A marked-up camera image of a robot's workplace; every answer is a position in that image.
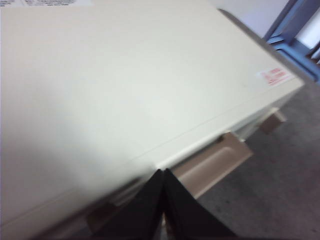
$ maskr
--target sticker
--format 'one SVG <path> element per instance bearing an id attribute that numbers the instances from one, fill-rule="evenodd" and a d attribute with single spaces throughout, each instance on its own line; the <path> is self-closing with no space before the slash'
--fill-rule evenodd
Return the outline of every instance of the sticker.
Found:
<path id="1" fill-rule="evenodd" d="M 261 71 L 258 73 L 258 75 L 265 79 L 266 83 L 270 86 L 276 86 L 295 77 L 290 72 L 281 67 Z"/>
<path id="2" fill-rule="evenodd" d="M 91 0 L 0 0 L 0 7 L 91 6 Z"/>

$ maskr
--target gray carpet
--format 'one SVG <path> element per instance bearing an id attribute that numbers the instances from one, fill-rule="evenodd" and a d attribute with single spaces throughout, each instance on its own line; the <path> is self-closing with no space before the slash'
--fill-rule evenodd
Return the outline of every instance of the gray carpet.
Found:
<path id="1" fill-rule="evenodd" d="M 320 87 L 310 80 L 283 108 L 288 122 L 256 132 L 254 156 L 199 202 L 239 236 L 320 239 Z"/>

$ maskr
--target white wall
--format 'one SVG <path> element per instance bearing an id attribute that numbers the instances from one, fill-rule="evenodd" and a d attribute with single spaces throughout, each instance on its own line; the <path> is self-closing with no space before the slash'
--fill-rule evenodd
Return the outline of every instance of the white wall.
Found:
<path id="1" fill-rule="evenodd" d="M 288 0 L 209 0 L 246 24 L 261 38 L 265 36 Z"/>
<path id="2" fill-rule="evenodd" d="M 320 8 L 304 25 L 296 39 L 307 48 L 312 49 L 320 40 Z"/>

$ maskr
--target white surface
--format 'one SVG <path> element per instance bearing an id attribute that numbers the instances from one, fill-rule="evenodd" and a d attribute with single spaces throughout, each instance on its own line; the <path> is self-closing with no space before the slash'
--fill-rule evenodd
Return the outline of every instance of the white surface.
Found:
<path id="1" fill-rule="evenodd" d="M 285 67 L 206 0 L 1 11 L 3 239 L 177 163 L 302 86 L 257 77 Z"/>
<path id="2" fill-rule="evenodd" d="M 295 37 L 307 48 L 314 48 L 320 41 L 320 8 L 314 13 L 310 20 Z"/>
<path id="3" fill-rule="evenodd" d="M 263 38 L 288 0 L 209 0 L 224 9 Z"/>

